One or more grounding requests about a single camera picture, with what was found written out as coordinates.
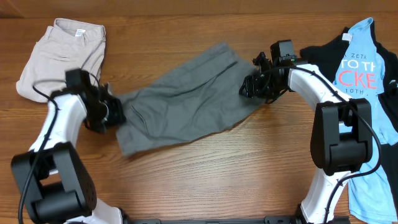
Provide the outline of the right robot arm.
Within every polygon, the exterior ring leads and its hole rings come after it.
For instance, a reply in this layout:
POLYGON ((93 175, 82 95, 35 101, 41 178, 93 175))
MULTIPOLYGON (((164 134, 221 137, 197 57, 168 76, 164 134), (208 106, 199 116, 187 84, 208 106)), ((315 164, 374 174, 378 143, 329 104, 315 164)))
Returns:
POLYGON ((291 40, 271 45, 252 60, 257 70, 244 78, 239 94, 275 102, 298 93, 314 110, 310 154, 317 169, 294 215, 267 216, 265 223, 349 223, 334 210, 348 180, 373 154, 371 105, 339 91, 315 65, 294 54, 291 40))

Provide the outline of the grey shorts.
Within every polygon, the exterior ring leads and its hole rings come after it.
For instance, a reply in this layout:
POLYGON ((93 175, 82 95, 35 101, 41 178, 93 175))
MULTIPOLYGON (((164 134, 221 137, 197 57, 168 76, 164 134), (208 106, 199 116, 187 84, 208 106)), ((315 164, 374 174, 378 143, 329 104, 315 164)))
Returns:
POLYGON ((263 100, 239 94, 255 67, 226 43, 169 71, 153 84, 119 96, 126 122, 116 137, 124 156, 191 142, 247 118, 263 100))

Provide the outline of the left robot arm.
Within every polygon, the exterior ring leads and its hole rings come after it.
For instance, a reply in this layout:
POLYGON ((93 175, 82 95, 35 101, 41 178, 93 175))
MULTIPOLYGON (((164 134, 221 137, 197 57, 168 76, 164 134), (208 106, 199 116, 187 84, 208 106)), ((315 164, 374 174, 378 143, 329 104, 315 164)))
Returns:
POLYGON ((11 161, 21 194, 17 218, 26 210, 34 223, 130 223, 125 211, 96 195, 76 142, 81 126, 104 134, 126 122, 121 101, 109 84, 92 84, 95 76, 76 68, 65 73, 66 87, 46 96, 48 114, 29 151, 11 161))

